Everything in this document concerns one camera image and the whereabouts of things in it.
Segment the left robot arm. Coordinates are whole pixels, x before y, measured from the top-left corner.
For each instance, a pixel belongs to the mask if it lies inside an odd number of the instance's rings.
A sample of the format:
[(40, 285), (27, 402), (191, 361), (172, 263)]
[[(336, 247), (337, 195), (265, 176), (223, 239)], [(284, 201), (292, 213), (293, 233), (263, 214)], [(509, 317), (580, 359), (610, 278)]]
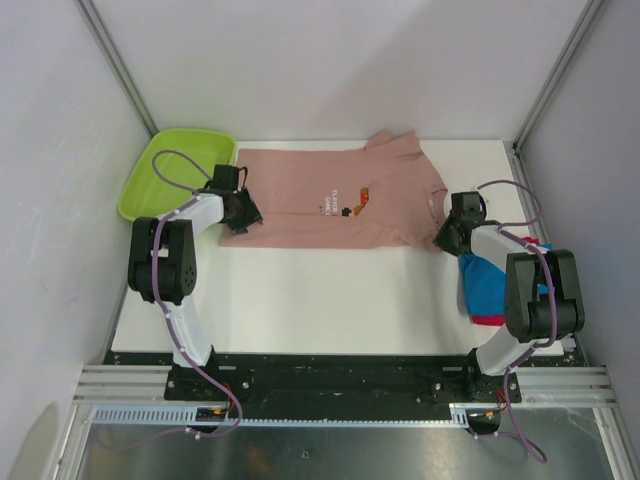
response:
[(214, 348), (205, 338), (192, 294), (198, 270), (196, 237), (216, 224), (232, 235), (246, 234), (263, 217), (246, 186), (249, 169), (218, 165), (186, 203), (157, 217), (139, 217), (132, 227), (128, 286), (155, 305), (173, 342), (173, 362), (192, 368), (186, 387), (197, 398), (214, 397), (221, 376), (206, 366)]

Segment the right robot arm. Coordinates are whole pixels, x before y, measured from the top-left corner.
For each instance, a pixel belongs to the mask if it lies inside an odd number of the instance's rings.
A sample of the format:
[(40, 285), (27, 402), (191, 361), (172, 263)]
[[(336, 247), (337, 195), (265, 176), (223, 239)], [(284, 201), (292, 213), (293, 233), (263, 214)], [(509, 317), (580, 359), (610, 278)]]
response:
[(435, 245), (465, 260), (482, 260), (503, 276), (504, 324), (470, 354), (474, 368), (461, 376), (463, 393), (484, 401), (506, 374), (534, 351), (584, 328), (583, 296), (574, 254), (526, 241), (487, 219), (484, 198), (468, 191), (452, 195), (451, 209)]

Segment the pink t-shirt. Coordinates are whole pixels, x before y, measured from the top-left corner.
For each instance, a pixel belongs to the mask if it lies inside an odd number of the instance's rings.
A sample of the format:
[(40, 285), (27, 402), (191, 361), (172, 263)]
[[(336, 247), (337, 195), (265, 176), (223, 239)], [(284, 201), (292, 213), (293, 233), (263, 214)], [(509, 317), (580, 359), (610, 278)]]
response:
[(432, 248), (448, 189), (409, 131), (341, 151), (243, 149), (238, 166), (263, 217), (223, 233), (232, 248)]

